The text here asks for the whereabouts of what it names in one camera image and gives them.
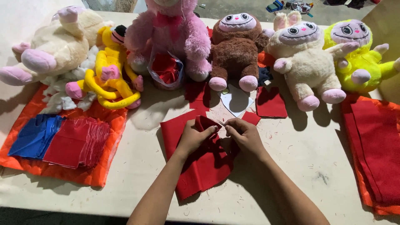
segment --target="smiling mouth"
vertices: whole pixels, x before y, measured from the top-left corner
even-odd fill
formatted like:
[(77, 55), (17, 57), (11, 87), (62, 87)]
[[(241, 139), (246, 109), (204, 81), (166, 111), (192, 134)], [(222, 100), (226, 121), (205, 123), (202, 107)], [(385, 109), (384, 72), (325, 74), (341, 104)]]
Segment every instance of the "smiling mouth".
[(353, 40), (357, 40), (357, 39), (363, 39), (363, 38), (365, 38), (365, 37), (368, 37), (368, 35), (369, 35), (369, 34), (365, 35), (365, 36), (364, 36), (364, 37), (362, 37), (362, 38), (349, 38), (349, 37), (345, 37), (345, 36), (340, 36), (340, 35), (337, 35), (336, 33), (334, 33), (334, 35), (336, 35), (336, 36), (338, 36), (338, 37), (341, 37), (341, 38), (347, 38), (347, 39), (353, 39)]
[(288, 36), (285, 36), (285, 35), (283, 35), (283, 34), (282, 34), (282, 36), (285, 37), (285, 38), (302, 38), (302, 37), (307, 37), (307, 36), (313, 35), (315, 32), (317, 32), (317, 30), (318, 30), (318, 28), (315, 29), (315, 31), (314, 31), (313, 33), (308, 34), (308, 35), (304, 35), (304, 36), (301, 36), (301, 37), (288, 37)]
[[(246, 23), (248, 23), (248, 22), (250, 22), (250, 21), (252, 21), (253, 20), (253, 18), (251, 18), (251, 20), (249, 20), (249, 21), (247, 21), (247, 22), (245, 22), (245, 23), (243, 23), (243, 24), (246, 24)], [(226, 24), (226, 23), (224, 23), (224, 22), (222, 22), (221, 21), (221, 23), (223, 23), (223, 24), (225, 24), (225, 25), (229, 25), (229, 26), (239, 26), (239, 25), (243, 25), (243, 24)]]

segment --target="white paper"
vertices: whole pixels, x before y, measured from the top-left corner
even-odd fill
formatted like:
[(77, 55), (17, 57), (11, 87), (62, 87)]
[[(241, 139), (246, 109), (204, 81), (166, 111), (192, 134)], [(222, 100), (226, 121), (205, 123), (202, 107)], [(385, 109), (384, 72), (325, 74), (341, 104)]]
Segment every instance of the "white paper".
[(218, 92), (224, 106), (235, 116), (238, 117), (254, 102), (250, 94), (246, 94), (242, 89), (237, 89), (228, 84), (229, 93)]

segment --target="brown plush monkey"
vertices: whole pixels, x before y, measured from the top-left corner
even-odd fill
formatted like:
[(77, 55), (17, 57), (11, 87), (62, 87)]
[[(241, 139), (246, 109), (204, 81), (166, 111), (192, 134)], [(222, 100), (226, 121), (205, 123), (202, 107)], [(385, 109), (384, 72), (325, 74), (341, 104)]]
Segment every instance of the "brown plush monkey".
[(224, 90), (229, 77), (240, 78), (242, 90), (255, 90), (258, 84), (257, 56), (267, 46), (268, 32), (247, 13), (220, 19), (212, 29), (211, 89)]

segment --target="pink plush ear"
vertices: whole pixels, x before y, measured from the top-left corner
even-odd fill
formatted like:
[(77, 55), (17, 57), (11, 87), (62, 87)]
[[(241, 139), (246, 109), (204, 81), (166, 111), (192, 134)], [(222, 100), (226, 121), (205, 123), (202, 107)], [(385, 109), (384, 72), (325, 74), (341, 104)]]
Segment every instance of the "pink plush ear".
[(301, 14), (299, 11), (291, 11), (288, 14), (289, 26), (293, 26), (300, 21), (301, 21)]
[(274, 31), (278, 31), (288, 26), (288, 18), (284, 13), (277, 13), (276, 17), (274, 18)]

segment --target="white stuffing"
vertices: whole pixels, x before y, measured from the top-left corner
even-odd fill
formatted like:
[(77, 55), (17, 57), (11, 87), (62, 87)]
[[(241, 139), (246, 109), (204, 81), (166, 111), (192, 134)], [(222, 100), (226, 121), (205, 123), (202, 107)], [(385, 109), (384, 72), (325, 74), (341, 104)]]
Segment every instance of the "white stuffing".
[(43, 84), (49, 86), (43, 91), (43, 95), (45, 96), (43, 102), (47, 102), (47, 106), (40, 112), (41, 114), (57, 114), (61, 112), (61, 110), (71, 110), (76, 107), (83, 111), (90, 108), (93, 101), (96, 99), (96, 94), (94, 92), (88, 92), (78, 104), (75, 104), (65, 92), (65, 85), (68, 82), (84, 79), (87, 69), (94, 70), (96, 55), (98, 52), (99, 48), (93, 46), (89, 50), (88, 58), (83, 61), (78, 68), (58, 76), (46, 77), (46, 79), (41, 81)]

